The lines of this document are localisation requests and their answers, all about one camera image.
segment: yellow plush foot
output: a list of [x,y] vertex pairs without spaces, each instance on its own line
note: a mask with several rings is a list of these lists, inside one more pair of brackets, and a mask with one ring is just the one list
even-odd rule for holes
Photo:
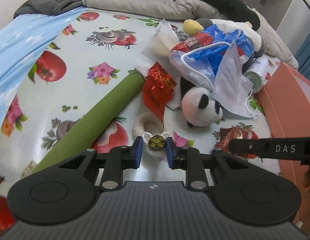
[[195,20],[185,20],[183,24],[183,31],[189,36],[194,36],[195,34],[200,33],[202,30],[204,30],[204,27]]

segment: green tube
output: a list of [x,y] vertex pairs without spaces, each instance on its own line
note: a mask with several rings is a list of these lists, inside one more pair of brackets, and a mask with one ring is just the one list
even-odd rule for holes
[[113,118],[142,91],[144,82],[144,77],[134,69],[74,125],[41,160],[32,174],[90,148]]

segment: panda eye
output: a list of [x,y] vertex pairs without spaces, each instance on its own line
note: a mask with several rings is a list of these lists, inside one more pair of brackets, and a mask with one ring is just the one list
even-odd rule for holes
[[198,108],[204,109],[206,106],[208,106],[208,96],[203,94],[202,97],[200,98]]
[[216,114],[219,114],[220,107],[222,107],[221,104],[219,102],[215,101],[215,113]]

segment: beige blanket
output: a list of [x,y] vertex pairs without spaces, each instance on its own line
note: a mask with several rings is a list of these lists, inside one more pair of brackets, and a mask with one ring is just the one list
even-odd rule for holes
[[[216,8],[200,0],[83,0],[83,4],[88,8],[134,13],[167,20],[200,18],[227,20],[227,17],[219,13]],[[258,11],[253,10],[261,21],[261,27],[257,33],[262,38],[262,45],[266,46],[266,53],[297,69],[298,62],[288,47],[265,18]]]

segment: panda head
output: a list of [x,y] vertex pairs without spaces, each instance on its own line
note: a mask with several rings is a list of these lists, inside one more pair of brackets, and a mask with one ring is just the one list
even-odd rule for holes
[[223,110],[203,87],[191,88],[182,99],[182,110],[190,127],[208,126],[222,120]]

